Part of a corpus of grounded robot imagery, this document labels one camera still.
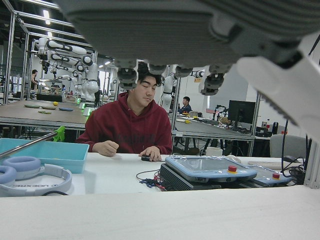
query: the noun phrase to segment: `ceiling light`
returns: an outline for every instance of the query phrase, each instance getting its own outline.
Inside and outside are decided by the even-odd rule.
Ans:
[[[50,18],[50,15],[49,15],[49,12],[47,11],[47,10],[43,10],[43,16],[45,17],[45,18],[47,18],[47,19],[49,19]],[[50,21],[45,21],[45,23],[47,24],[47,25],[50,25]]]

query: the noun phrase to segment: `headphones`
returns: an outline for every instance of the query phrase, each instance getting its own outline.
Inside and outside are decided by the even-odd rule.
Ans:
[[[39,174],[62,178],[64,181],[52,187],[32,191],[13,187],[16,180],[29,179]],[[40,159],[33,156],[11,157],[0,165],[0,192],[8,197],[41,196],[50,191],[66,192],[71,187],[71,181],[72,174],[69,170],[52,164],[41,166]]]

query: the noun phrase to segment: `red emergency stop button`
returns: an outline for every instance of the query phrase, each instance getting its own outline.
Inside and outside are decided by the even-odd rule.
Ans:
[[[279,173],[272,173],[272,178],[273,179],[280,179],[280,174]]]
[[[230,165],[228,167],[228,171],[231,172],[231,173],[235,173],[237,171],[237,167],[234,166],[234,165]]]

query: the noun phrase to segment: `blue ear cushion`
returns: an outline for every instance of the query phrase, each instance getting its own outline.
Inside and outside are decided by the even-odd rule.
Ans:
[[[10,183],[16,179],[17,171],[10,166],[0,166],[0,184]]]
[[[17,172],[39,169],[41,161],[33,156],[14,156],[3,161],[2,165],[13,167]]]

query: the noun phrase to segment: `plate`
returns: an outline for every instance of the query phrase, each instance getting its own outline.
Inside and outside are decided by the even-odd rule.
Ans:
[[[59,107],[59,110],[61,111],[73,111],[73,108],[67,108],[67,107]]]
[[[55,110],[57,107],[56,106],[41,106],[43,109],[49,109],[49,110]]]
[[[27,105],[27,104],[25,104],[24,106],[25,106],[26,108],[32,108],[32,109],[38,109],[38,108],[41,107],[40,105]]]

